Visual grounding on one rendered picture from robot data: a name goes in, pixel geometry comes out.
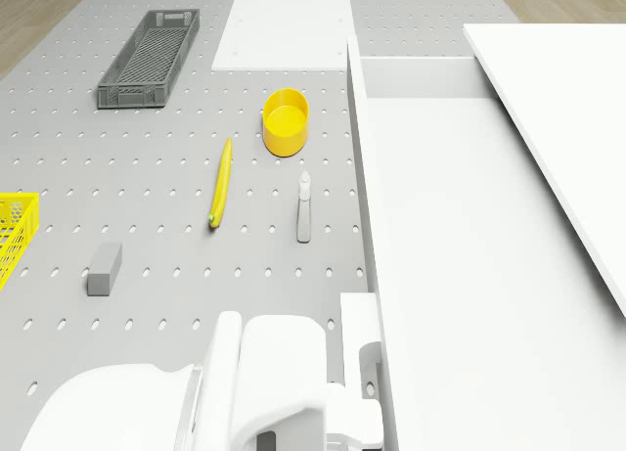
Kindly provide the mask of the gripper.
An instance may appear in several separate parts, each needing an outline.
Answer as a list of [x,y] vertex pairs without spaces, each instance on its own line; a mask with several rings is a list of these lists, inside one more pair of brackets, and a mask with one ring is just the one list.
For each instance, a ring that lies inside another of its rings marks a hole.
[[383,421],[376,399],[363,399],[339,383],[327,383],[325,422],[329,450],[382,449]]

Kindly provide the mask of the white drawer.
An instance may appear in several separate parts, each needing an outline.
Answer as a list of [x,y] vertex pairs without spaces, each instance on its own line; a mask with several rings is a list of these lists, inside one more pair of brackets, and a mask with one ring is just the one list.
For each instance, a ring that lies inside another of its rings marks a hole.
[[626,317],[477,59],[347,82],[385,451],[626,451]]

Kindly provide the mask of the small white bottle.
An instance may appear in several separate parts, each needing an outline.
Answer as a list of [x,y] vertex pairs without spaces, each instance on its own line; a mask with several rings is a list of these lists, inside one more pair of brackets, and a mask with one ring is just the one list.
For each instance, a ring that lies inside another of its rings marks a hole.
[[296,238],[300,243],[311,240],[311,177],[307,170],[299,177]]

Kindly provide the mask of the banana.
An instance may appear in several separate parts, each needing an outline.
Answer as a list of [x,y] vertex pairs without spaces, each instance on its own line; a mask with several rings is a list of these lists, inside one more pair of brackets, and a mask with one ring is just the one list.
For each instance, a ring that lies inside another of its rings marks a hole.
[[211,210],[209,212],[208,221],[209,227],[212,229],[217,228],[222,220],[229,187],[231,163],[233,157],[233,143],[232,139],[226,140],[224,150],[222,153],[220,166],[218,170],[217,181],[215,185],[215,192],[213,196]]

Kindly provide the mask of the grey cube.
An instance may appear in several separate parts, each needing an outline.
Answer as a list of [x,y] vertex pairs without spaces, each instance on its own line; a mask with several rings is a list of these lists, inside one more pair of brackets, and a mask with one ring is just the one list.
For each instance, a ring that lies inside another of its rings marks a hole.
[[89,265],[87,294],[109,296],[122,263],[122,242],[104,242],[98,245]]

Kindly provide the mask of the yellow bowl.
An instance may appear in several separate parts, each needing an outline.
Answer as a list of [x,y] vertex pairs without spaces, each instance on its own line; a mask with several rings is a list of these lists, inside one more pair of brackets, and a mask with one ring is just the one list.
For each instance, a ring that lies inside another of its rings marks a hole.
[[263,142],[277,157],[297,154],[308,134],[309,107],[298,90],[284,88],[272,93],[263,107]]

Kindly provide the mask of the white cabinet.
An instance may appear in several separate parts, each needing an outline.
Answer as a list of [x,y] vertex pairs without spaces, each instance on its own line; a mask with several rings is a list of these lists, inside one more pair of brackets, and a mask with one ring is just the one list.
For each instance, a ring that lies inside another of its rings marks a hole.
[[626,23],[464,33],[626,316]]

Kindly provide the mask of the yellow basket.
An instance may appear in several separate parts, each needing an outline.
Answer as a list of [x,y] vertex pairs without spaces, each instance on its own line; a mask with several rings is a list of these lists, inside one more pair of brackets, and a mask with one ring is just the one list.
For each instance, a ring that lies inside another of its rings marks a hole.
[[0,291],[38,227],[37,193],[0,193]]

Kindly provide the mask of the dark grey basket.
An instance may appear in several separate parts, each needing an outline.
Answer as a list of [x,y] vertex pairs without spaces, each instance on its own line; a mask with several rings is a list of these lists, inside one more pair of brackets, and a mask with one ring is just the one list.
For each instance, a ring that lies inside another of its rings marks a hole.
[[99,82],[98,107],[164,107],[199,28],[198,9],[149,10]]

